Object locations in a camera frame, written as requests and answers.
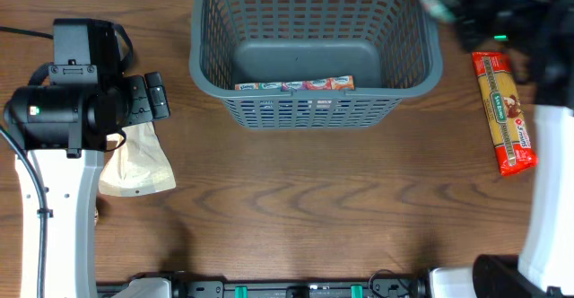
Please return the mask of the plain kraft paper pouch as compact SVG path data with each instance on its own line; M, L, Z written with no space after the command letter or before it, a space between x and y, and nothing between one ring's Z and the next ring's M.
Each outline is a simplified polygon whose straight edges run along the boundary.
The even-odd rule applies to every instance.
M153 123L125 127L126 137L108 136L120 145L104 166L99 191L112 197L140 197L176 187L170 162L161 148Z

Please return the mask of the San Remo spaghetti packet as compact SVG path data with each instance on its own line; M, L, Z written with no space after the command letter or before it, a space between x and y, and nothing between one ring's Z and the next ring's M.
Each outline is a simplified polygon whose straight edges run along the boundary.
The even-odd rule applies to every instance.
M481 92L500 174L510 176L538 163L511 72L501 52L474 52L474 71Z

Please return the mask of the grey plastic lattice basket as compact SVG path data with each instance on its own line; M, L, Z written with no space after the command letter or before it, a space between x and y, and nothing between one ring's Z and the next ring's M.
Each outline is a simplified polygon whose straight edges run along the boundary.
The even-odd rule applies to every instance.
M443 61L419 0L194 0L189 70L243 127L362 128L431 91ZM354 90L235 89L344 75Z

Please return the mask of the Kleenex tissue multipack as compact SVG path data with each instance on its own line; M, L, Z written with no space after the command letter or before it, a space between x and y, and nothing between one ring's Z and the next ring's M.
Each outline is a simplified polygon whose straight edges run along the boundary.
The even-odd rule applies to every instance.
M271 83L238 83L237 91L243 90L354 90L355 84L352 75L329 77L307 81L271 82Z

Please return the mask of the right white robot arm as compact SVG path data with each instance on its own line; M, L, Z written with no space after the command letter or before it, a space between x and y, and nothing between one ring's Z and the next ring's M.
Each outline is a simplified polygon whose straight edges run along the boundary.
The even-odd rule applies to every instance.
M436 268L433 297L573 295L573 0L421 0L452 22L468 51L494 38L527 55L535 83L539 163L526 242L517 256L481 255Z

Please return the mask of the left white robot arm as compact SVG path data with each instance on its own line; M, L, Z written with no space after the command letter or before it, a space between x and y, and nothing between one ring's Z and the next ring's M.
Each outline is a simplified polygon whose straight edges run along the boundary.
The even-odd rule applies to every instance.
M23 297L94 297L96 197L108 138L170 116L160 74L129 75L125 29L59 18L54 57L4 106L22 194Z

